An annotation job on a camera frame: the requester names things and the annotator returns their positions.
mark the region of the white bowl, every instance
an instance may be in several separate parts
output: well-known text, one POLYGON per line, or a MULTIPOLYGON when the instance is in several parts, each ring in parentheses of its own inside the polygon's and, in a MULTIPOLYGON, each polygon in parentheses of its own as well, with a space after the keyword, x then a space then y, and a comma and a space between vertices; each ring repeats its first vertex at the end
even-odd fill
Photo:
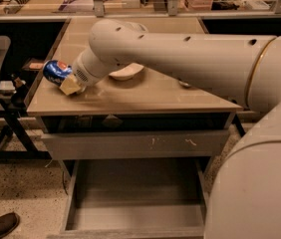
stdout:
POLYGON ((131 63, 130 65, 120 69, 118 71, 110 73, 110 76, 118 81, 126 81, 131 79, 135 74, 139 73, 143 69, 143 66, 136 63, 131 63))

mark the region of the table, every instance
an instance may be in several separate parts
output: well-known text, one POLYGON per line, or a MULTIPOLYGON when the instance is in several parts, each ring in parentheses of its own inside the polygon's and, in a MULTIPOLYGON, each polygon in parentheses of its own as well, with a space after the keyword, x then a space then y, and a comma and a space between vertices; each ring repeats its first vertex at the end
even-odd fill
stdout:
MULTIPOLYGON (((54 59, 72 64, 89 45, 97 20, 73 17, 54 59)), ((133 21, 152 32, 203 33, 196 18, 133 21)), ((125 82, 106 77, 69 97, 42 79, 27 113, 40 122, 51 156, 71 176, 61 231, 201 235, 204 218, 193 182, 203 183, 203 171, 221 153, 237 111, 240 106, 150 68, 125 82), (194 156, 209 161, 200 166, 194 156)), ((203 186, 201 193, 205 206, 203 186)))

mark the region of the concrete floor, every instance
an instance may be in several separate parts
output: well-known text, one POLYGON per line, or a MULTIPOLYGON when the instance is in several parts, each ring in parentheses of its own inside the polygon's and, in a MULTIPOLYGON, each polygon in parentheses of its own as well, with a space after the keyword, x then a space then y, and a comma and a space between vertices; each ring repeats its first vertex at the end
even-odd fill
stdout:
MULTIPOLYGON (((230 132, 223 153, 215 158, 206 174, 207 190, 211 189, 226 154, 240 139, 235 127, 231 126, 230 132)), ((39 150, 46 150, 39 129, 28 129, 27 133, 39 150)), ((6 142, 2 149, 24 150, 16 137, 6 142)), ((64 184, 68 182, 63 180, 63 171, 57 161, 0 161, 0 215, 14 211, 21 217, 19 226, 6 238, 43 239, 49 234, 58 234, 67 200, 64 184)))

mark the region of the black shoe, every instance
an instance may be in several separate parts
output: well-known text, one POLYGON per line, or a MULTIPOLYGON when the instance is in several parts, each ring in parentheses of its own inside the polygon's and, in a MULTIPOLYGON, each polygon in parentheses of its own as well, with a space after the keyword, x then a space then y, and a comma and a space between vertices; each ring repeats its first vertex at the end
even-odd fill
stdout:
POLYGON ((15 229, 20 221, 18 214, 11 212, 0 217, 0 238, 3 238, 7 234, 11 233, 15 229))

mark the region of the shoe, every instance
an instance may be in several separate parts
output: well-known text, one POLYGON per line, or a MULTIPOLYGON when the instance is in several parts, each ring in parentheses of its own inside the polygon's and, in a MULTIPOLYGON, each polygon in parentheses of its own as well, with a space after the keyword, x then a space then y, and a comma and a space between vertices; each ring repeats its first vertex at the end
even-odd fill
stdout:
POLYGON ((20 222, 18 214, 11 212, 0 217, 0 238, 11 233, 20 222))

